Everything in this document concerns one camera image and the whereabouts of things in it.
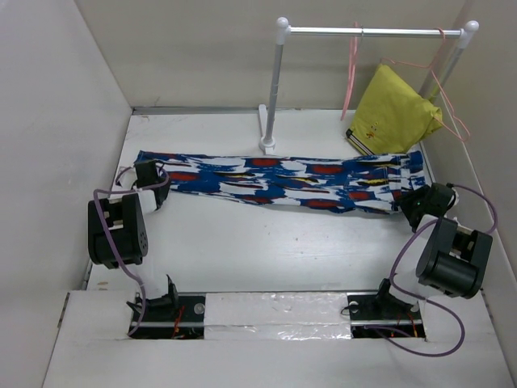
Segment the blue white red patterned trousers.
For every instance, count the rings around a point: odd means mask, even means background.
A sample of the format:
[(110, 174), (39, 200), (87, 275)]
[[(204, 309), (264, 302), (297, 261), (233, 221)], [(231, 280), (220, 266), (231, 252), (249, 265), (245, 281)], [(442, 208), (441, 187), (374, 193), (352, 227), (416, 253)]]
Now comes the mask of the blue white red patterned trousers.
[(155, 161), (173, 192), (249, 205), (287, 205), (346, 213), (392, 214), (397, 200), (423, 188), (423, 156), (380, 154), (355, 158), (209, 156), (140, 151)]

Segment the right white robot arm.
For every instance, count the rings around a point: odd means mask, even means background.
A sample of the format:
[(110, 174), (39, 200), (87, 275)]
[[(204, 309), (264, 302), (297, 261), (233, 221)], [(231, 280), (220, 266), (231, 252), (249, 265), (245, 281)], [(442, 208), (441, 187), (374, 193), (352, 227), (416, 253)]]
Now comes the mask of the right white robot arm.
[[(446, 213), (459, 202), (458, 189), (483, 199), (492, 216), (486, 231), (472, 230)], [(392, 318), (403, 306), (436, 294), (470, 299), (481, 289), (493, 243), (498, 215), (490, 200), (464, 185), (433, 183), (400, 195), (395, 204), (406, 216), (413, 236), (401, 249), (390, 274), (380, 283), (373, 308), (382, 318)], [(414, 270), (397, 271), (403, 255), (422, 234), (429, 232)]]

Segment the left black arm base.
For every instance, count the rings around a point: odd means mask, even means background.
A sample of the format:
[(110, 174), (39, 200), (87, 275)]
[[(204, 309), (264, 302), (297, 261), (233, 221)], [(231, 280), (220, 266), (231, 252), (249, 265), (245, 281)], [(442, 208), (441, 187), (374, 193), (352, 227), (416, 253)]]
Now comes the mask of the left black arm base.
[(206, 293), (179, 293), (167, 277), (167, 291), (143, 302), (138, 293), (126, 302), (132, 311), (128, 336), (135, 340), (202, 340)]

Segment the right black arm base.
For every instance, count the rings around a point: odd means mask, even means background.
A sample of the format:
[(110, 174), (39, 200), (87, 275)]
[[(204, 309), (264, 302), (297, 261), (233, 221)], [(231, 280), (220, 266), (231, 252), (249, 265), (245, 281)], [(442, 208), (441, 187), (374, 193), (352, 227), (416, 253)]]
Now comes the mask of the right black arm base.
[(396, 299), (391, 288), (384, 278), (377, 291), (347, 294), (340, 314), (350, 319), (353, 339), (426, 338), (419, 306)]

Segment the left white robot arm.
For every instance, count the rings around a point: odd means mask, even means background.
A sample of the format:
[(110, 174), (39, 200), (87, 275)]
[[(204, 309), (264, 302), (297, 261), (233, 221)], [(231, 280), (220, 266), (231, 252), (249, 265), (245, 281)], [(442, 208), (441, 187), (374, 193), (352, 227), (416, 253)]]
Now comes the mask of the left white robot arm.
[(131, 265), (148, 254), (145, 215), (161, 209), (170, 177), (155, 160), (135, 162), (116, 177), (118, 190), (95, 189), (87, 205), (87, 249), (93, 264), (119, 269), (145, 294), (144, 281)]

